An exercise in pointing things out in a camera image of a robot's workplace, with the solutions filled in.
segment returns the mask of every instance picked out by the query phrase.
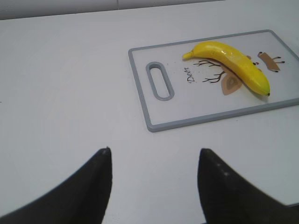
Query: white table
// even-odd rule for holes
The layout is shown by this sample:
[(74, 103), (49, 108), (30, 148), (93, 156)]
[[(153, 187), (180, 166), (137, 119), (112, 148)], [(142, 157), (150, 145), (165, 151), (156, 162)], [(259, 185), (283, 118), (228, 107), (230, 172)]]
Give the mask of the white table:
[(105, 224), (204, 222), (202, 147), (275, 199), (299, 202), (299, 106), (151, 133), (128, 60), (133, 47), (261, 29), (299, 55), (298, 8), (297, 0), (225, 0), (0, 21), (0, 215), (106, 146)]

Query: banana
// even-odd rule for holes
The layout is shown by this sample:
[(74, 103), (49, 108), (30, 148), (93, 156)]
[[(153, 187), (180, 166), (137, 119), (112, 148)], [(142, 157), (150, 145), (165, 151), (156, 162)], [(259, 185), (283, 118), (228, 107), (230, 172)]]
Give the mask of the banana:
[(270, 95), (269, 81), (263, 72), (254, 66), (246, 55), (227, 44), (201, 42), (191, 52), (183, 55), (183, 59), (192, 57), (217, 60), (230, 68), (252, 91), (260, 95)]

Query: white cutting board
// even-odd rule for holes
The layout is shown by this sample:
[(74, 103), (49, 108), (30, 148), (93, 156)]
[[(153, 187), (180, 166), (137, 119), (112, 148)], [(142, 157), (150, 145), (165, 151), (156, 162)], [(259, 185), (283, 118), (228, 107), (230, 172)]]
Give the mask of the white cutting board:
[[(197, 66), (194, 64), (202, 59), (183, 61), (182, 55), (206, 40), (228, 44), (251, 56), (252, 62), (258, 62), (256, 66), (268, 78), (271, 95), (258, 96), (243, 85), (225, 96), (221, 88), (225, 74), (217, 83), (203, 82), (205, 78), (217, 77), (214, 74), (221, 73), (222, 68), (209, 67), (211, 64)], [(285, 61), (277, 64), (280, 71), (268, 70), (258, 57), (259, 52), (266, 52), (271, 58), (281, 57), (275, 59)], [(299, 104), (299, 59), (270, 30), (136, 48), (129, 51), (129, 57), (145, 120), (152, 132)], [(164, 65), (174, 90), (170, 100), (162, 101), (154, 96), (146, 71), (151, 62)], [(193, 78), (187, 80), (190, 73), (195, 82), (190, 82)], [(167, 94), (166, 88), (160, 92), (161, 97)]]

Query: cutting board handle hole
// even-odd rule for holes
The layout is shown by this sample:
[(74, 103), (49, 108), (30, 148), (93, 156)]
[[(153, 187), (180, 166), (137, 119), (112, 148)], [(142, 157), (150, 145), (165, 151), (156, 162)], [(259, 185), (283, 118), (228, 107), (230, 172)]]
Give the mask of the cutting board handle hole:
[(172, 99), (174, 90), (164, 65), (159, 62), (151, 62), (146, 66), (146, 71), (154, 96), (162, 101)]

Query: banana tip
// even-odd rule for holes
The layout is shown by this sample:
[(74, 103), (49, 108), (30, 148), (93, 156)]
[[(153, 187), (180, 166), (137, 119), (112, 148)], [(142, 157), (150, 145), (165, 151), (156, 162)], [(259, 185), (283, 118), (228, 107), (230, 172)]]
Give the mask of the banana tip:
[(193, 52), (192, 51), (183, 55), (183, 59), (188, 59), (188, 58), (191, 58), (191, 57), (193, 57)]

